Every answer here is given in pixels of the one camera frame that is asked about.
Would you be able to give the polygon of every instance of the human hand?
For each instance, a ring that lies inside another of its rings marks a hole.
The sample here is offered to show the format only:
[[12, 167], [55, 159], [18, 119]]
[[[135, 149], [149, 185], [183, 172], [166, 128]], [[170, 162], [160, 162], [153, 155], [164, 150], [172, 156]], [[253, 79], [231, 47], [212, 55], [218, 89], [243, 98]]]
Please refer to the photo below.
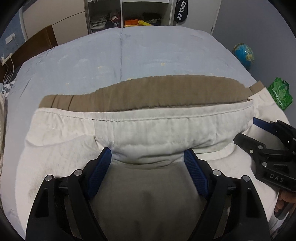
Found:
[[296, 203], [296, 194], [286, 191], [280, 191], [274, 211], [277, 213], [279, 210], [281, 210], [284, 207], [285, 202]]

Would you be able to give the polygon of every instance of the shelf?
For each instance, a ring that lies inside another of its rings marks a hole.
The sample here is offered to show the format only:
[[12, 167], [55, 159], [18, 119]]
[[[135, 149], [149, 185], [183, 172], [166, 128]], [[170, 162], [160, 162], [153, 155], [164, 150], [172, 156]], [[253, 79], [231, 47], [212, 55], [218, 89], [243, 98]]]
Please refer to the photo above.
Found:
[[169, 3], [169, 0], [122, 0], [122, 2], [161, 2]]
[[103, 31], [103, 30], [105, 30], [105, 29], [104, 28], [92, 29], [91, 33], [93, 34], [93, 33], [99, 32], [99, 31]]
[[98, 2], [98, 1], [103, 1], [103, 0], [87, 0], [87, 2]]

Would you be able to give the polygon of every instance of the white wardrobe door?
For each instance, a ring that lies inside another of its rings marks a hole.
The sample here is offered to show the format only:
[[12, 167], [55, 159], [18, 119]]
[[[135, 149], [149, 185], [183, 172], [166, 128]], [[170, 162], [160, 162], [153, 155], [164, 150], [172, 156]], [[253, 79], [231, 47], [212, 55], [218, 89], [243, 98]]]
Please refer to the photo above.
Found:
[[59, 45], [88, 35], [85, 12], [66, 18], [52, 28]]
[[183, 23], [177, 23], [177, 26], [212, 33], [220, 4], [221, 0], [189, 0], [187, 19]]
[[80, 12], [84, 12], [83, 0], [38, 0], [23, 13], [28, 38]]

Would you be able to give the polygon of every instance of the wooden headboard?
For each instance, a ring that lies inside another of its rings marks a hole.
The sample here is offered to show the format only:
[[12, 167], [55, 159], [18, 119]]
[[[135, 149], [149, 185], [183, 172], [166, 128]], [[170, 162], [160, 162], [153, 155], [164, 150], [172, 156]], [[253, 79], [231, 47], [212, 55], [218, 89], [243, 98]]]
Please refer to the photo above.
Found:
[[[21, 66], [24, 62], [30, 58], [57, 46], [57, 40], [52, 29], [52, 25], [47, 26], [35, 35], [33, 35], [28, 41], [20, 46], [15, 53], [11, 56], [14, 67]], [[9, 69], [12, 69], [12, 62], [9, 59], [7, 61]], [[7, 70], [6, 65], [3, 67], [0, 65], [0, 82], [3, 83], [3, 78]]]

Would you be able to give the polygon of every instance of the white cable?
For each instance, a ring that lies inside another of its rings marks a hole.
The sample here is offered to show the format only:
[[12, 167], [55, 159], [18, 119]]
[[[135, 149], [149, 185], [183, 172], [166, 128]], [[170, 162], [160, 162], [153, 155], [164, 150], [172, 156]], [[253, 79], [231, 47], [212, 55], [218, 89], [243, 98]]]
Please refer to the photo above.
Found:
[[18, 45], [18, 43], [17, 43], [17, 40], [16, 40], [16, 38], [13, 38], [14, 40], [15, 40], [15, 43], [17, 44], [17, 47], [19, 48], [19, 45]]
[[7, 70], [6, 70], [6, 73], [5, 73], [4, 78], [3, 78], [3, 87], [2, 87], [1, 93], [3, 93], [3, 90], [4, 90], [4, 81], [5, 81], [5, 77], [6, 77], [6, 75], [7, 75], [8, 69], [9, 69], [9, 67], [8, 67], [7, 64], [6, 64], [6, 66], [7, 66]]
[[14, 64], [13, 64], [13, 61], [12, 61], [12, 58], [11, 58], [11, 57], [10, 57], [10, 60], [11, 60], [11, 62], [12, 62], [12, 71], [10, 71], [10, 72], [8, 73], [8, 75], [6, 75], [8, 69], [9, 69], [9, 66], [5, 63], [6, 66], [7, 66], [7, 71], [6, 71], [5, 75], [4, 75], [4, 79], [3, 79], [3, 88], [2, 88], [2, 91], [1, 91], [1, 92], [3, 92], [3, 90], [4, 90], [4, 85], [9, 84], [9, 82], [11, 81], [11, 79], [12, 79], [12, 77], [13, 77], [13, 74], [14, 74], [14, 72], [15, 72], [15, 66], [14, 66]]

